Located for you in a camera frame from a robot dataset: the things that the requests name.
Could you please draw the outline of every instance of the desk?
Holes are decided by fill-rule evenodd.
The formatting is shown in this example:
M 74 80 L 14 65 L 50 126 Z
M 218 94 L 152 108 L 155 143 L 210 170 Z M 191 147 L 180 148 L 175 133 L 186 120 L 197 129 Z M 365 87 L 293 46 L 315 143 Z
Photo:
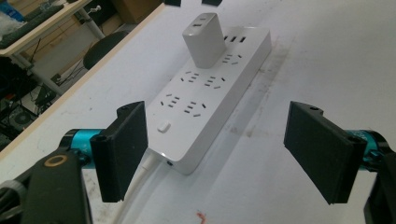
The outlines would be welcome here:
M 273 50 L 191 175 L 160 164 L 128 203 L 123 223 L 362 224 L 375 174 L 359 172 L 347 204 L 327 205 L 283 146 L 290 101 L 320 107 L 343 129 L 373 129 L 396 146 L 396 3 L 361 0 L 182 1 L 161 7 L 0 154 L 0 182 L 54 150 L 73 128 L 105 128 L 116 108 L 147 104 L 187 61 L 182 31 L 201 12 L 222 26 L 269 27 Z M 95 223 L 101 203 L 84 171 Z
M 65 18 L 73 16 L 73 14 L 75 14 L 76 12 L 79 12 L 85 20 L 88 20 L 90 17 L 88 16 L 87 12 L 84 10 L 83 7 L 85 7 L 90 2 L 91 0 L 78 0 L 77 2 L 71 4 L 69 3 L 64 4 L 64 8 L 62 10 L 60 10 L 58 13 L 50 17 L 48 20 L 44 21 L 42 24 L 37 26 L 33 31 L 23 36 L 21 39 L 16 41 L 8 48 L 0 49 L 0 57 L 12 58 L 20 65 L 32 71 L 33 74 L 38 76 L 53 91 L 62 95 L 64 91 L 61 90 L 55 83 L 53 83 L 50 80 L 50 78 L 42 76 L 39 72 L 37 72 L 34 68 L 34 65 L 28 62 L 26 59 L 24 59 L 20 55 L 20 53 L 21 51 L 23 51 L 24 49 L 28 48 L 30 45 L 35 43 L 34 41 L 38 39 L 40 36 L 50 32 L 51 28 L 53 28 L 58 22 L 62 21 Z M 94 21 L 89 21 L 88 26 L 98 38 L 105 37 Z

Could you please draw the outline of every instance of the power switch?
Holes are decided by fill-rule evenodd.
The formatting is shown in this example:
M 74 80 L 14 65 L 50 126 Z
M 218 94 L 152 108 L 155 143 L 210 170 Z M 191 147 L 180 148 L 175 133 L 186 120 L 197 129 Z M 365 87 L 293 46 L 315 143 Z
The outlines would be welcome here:
M 169 123 L 169 121 L 166 120 L 166 121 L 162 122 L 162 123 L 157 127 L 157 130 L 158 130 L 158 132 L 160 132 L 160 133 L 166 133 L 166 132 L 169 130 L 170 127 L 171 127 L 171 123 Z

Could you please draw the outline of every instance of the black chair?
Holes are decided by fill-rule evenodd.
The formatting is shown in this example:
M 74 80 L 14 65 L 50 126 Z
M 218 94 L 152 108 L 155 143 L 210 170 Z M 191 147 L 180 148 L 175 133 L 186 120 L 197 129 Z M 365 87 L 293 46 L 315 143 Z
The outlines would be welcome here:
M 128 34 L 129 32 L 127 31 L 118 31 L 99 40 L 85 54 L 83 59 L 84 67 L 87 69 L 94 67 Z

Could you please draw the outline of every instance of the teal joint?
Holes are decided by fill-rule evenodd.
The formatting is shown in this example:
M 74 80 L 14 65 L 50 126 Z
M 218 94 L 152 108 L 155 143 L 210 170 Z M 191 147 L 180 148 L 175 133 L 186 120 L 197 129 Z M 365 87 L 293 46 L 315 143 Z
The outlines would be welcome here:
M 382 161 L 384 153 L 379 150 L 378 144 L 376 143 L 373 136 L 364 130 L 347 130 L 347 133 L 357 136 L 367 142 L 366 149 L 364 150 L 363 161 L 361 163 L 361 170 L 371 171 L 371 167 L 366 164 L 375 164 Z
M 84 166 L 85 169 L 95 168 L 90 140 L 94 135 L 99 134 L 101 131 L 102 129 L 81 129 L 78 130 L 73 137 L 70 148 L 77 149 L 82 154 L 90 158 L 90 162 Z

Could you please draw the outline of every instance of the white power strip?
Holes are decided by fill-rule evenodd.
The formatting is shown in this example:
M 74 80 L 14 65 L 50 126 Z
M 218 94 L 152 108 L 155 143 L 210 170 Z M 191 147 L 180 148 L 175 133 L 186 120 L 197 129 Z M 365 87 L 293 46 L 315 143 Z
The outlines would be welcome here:
M 148 148 L 182 174 L 198 166 L 271 51 L 268 29 L 223 29 L 226 50 L 209 69 L 192 59 L 147 108 Z

